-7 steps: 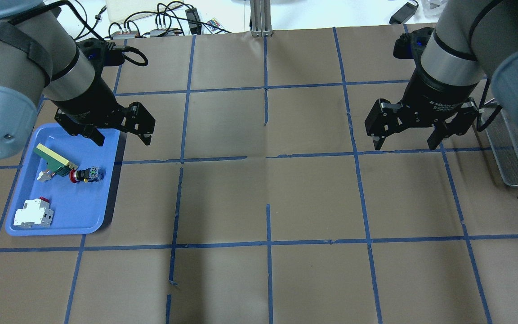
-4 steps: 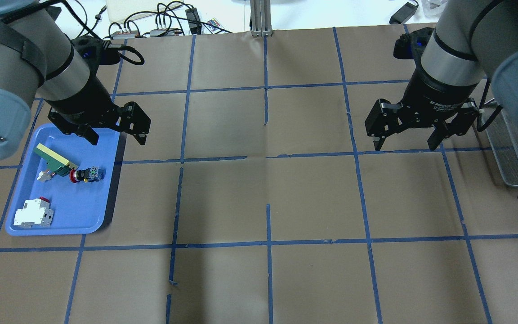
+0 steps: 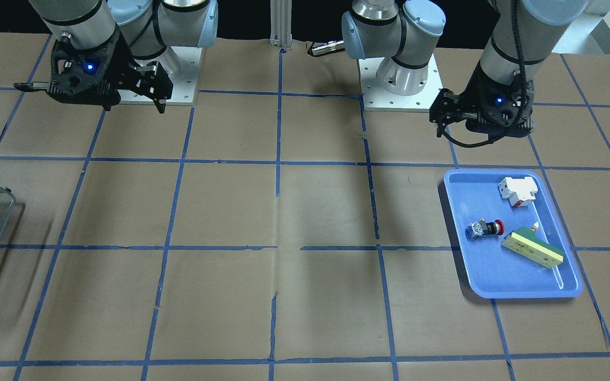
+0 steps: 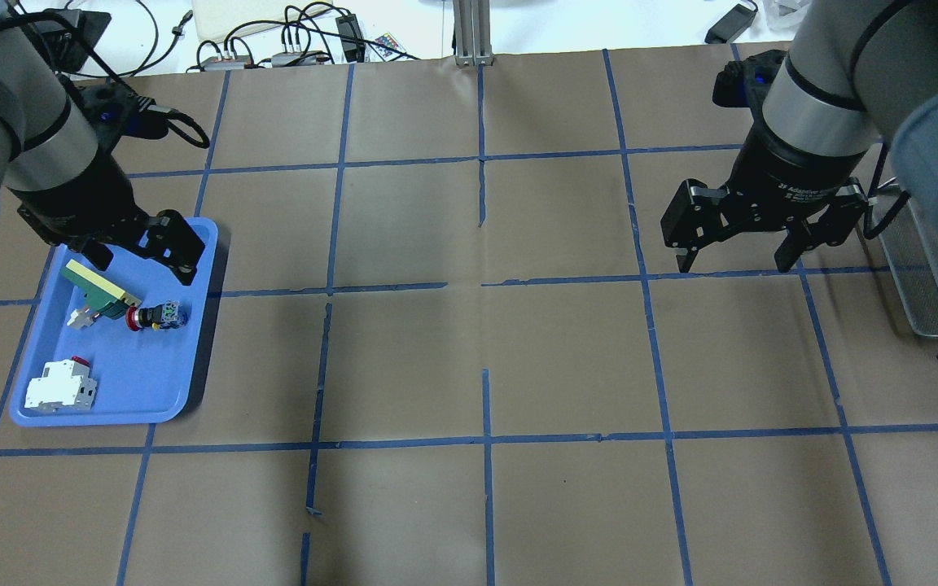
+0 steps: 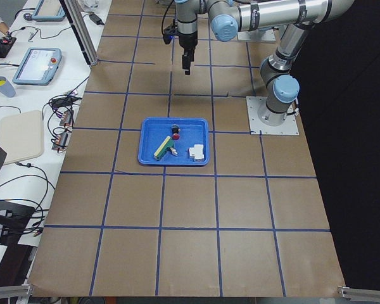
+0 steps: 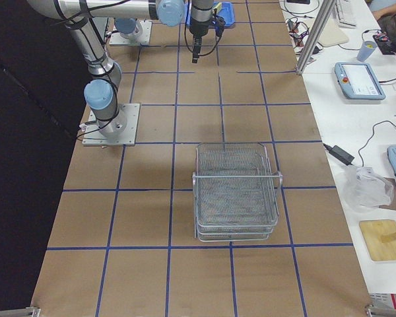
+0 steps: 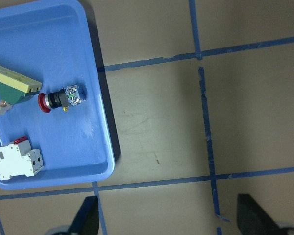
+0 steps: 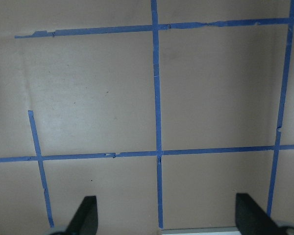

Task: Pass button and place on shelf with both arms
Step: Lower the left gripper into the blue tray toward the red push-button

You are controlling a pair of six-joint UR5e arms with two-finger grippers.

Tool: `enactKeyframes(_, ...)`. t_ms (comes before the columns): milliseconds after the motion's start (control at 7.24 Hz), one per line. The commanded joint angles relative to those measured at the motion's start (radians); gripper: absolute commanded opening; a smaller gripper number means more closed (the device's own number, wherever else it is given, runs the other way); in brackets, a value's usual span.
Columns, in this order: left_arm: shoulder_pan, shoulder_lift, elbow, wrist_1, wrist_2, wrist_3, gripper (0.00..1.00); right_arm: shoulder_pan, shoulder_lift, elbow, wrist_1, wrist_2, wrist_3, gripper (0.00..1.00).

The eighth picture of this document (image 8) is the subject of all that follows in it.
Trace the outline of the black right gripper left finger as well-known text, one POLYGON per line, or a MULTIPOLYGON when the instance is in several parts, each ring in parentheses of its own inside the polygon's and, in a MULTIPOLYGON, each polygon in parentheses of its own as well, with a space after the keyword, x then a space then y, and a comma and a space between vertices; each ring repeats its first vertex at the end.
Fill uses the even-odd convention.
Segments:
POLYGON ((67 235, 96 235, 98 207, 96 196, 86 196, 66 228, 67 235))

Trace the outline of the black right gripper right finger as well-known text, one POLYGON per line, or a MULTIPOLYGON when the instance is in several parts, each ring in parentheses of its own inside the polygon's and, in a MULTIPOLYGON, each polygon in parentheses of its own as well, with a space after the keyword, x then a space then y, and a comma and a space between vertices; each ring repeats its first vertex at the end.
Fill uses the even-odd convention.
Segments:
POLYGON ((279 228, 247 193, 237 193, 235 224, 242 235, 278 235, 279 228))

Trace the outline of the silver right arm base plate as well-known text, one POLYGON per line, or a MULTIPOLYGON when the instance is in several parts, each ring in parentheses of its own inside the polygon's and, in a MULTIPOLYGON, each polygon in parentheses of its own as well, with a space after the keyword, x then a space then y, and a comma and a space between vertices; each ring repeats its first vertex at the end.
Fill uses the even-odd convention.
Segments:
POLYGON ((159 235, 240 235, 236 227, 161 230, 159 235))

